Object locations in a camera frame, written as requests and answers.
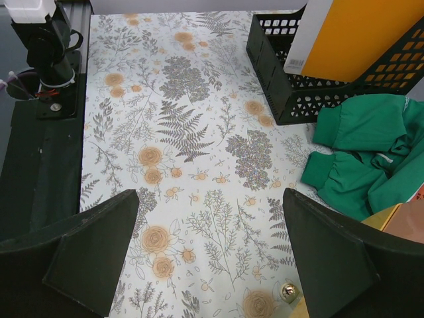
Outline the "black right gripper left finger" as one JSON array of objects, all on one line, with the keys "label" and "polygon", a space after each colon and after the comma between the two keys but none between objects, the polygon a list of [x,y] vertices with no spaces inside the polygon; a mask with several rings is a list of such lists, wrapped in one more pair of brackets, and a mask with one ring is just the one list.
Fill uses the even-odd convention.
[{"label": "black right gripper left finger", "polygon": [[138,213],[128,189],[1,242],[2,317],[108,317]]}]

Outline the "orange notebook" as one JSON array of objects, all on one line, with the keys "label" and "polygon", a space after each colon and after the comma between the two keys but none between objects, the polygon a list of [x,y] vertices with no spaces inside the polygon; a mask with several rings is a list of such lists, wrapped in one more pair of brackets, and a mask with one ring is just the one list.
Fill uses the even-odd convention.
[{"label": "orange notebook", "polygon": [[284,71],[352,82],[422,17],[418,0],[308,1]]}]

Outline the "green sweatshirt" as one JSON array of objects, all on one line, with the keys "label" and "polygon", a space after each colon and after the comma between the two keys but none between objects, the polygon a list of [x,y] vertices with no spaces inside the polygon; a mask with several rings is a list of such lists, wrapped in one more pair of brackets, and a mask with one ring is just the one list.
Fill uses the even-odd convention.
[{"label": "green sweatshirt", "polygon": [[423,102],[403,95],[351,97],[320,110],[301,182],[357,221],[423,199]]}]

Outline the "black mesh file holder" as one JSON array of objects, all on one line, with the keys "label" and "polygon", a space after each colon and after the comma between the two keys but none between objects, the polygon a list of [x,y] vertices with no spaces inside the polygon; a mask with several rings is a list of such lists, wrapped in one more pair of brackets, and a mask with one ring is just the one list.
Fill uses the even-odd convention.
[{"label": "black mesh file holder", "polygon": [[355,95],[408,94],[423,78],[422,1],[308,1],[256,14],[246,51],[278,125],[312,123]]}]

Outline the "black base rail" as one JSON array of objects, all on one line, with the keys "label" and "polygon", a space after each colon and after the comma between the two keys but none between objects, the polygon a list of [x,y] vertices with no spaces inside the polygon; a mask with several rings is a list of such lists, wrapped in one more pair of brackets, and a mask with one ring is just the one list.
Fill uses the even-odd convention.
[{"label": "black base rail", "polygon": [[15,238],[77,214],[81,161],[89,1],[63,1],[71,28],[83,35],[67,54],[76,82],[38,99],[40,82],[27,50],[1,9],[1,239]]}]

